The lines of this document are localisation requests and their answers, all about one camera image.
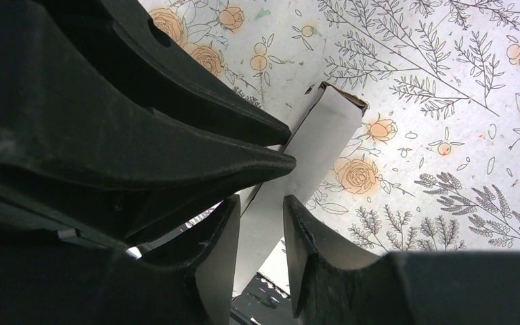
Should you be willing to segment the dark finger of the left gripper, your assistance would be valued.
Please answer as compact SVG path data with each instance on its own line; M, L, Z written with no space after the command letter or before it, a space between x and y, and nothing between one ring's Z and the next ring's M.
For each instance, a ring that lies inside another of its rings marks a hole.
M46 1L100 74L144 108L232 139L285 144L289 127L246 101L156 27L137 1Z
M121 93L45 7L0 1L0 229L151 241L292 156L187 125Z

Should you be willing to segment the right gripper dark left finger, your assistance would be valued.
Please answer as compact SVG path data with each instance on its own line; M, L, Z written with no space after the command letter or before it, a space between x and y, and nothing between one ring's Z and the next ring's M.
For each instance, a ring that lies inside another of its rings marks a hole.
M139 259L0 230L0 324L228 324L239 225L233 195Z

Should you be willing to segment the white cardboard paper box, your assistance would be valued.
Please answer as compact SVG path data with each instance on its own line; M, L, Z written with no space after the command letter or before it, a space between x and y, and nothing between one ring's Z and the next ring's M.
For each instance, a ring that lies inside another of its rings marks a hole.
M368 103L326 81L299 98L300 115L283 153L296 160L288 175L261 184L243 202L233 297L239 296L284 235L283 200L306 203L362 125Z

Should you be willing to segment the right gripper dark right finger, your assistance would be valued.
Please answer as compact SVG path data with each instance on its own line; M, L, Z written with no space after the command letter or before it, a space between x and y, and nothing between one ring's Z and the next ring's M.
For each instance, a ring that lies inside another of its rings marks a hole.
M520 324L520 252L372 254L283 201L292 315L301 324Z

